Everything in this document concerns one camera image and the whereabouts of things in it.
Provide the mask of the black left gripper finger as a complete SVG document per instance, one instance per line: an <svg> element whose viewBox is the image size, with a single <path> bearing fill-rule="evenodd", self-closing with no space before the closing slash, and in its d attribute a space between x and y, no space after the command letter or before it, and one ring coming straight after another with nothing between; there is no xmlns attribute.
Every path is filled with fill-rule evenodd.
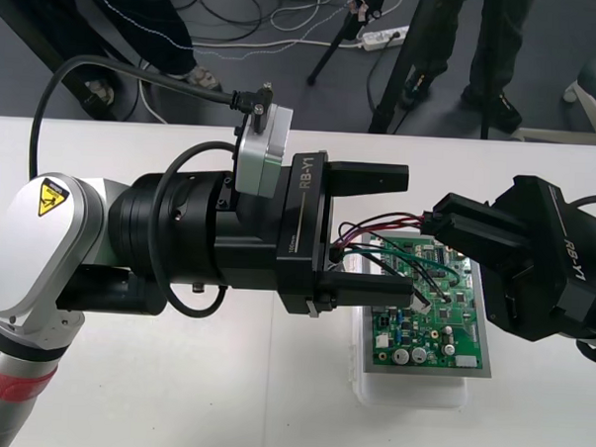
<svg viewBox="0 0 596 447"><path fill-rule="evenodd" d="M329 162L327 192L332 198L405 193L409 167L401 164Z"/></svg>
<svg viewBox="0 0 596 447"><path fill-rule="evenodd" d="M399 276L322 273L317 302L326 307L407 307L413 282Z"/></svg>

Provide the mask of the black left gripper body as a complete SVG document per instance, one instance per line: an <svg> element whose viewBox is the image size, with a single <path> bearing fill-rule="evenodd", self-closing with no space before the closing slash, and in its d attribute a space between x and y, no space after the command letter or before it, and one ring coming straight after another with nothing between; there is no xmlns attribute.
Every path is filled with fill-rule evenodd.
<svg viewBox="0 0 596 447"><path fill-rule="evenodd" d="M330 231L327 179L325 151L296 154L278 179L284 200L274 269L277 293L291 314L317 317L326 309L316 300Z"/></svg>

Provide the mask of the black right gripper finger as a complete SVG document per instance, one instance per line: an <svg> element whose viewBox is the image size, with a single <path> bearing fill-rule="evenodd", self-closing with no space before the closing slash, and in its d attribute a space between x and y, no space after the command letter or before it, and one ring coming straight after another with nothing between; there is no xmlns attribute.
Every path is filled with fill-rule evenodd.
<svg viewBox="0 0 596 447"><path fill-rule="evenodd" d="M522 223L509 213L455 193L446 195L433 207L432 213L434 216L460 216L513 233L520 233L522 228Z"/></svg>
<svg viewBox="0 0 596 447"><path fill-rule="evenodd" d="M520 224L440 215L434 236L494 272L517 274L533 266L531 240Z"/></svg>

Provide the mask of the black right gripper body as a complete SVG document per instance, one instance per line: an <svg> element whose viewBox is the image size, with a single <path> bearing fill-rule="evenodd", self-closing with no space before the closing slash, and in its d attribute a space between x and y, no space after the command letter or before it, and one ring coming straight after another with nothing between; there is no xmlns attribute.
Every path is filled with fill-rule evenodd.
<svg viewBox="0 0 596 447"><path fill-rule="evenodd" d="M596 217L537 176L515 177L491 207L522 223L533 266L513 274L483 265L489 319L533 342L554 334L595 339Z"/></svg>

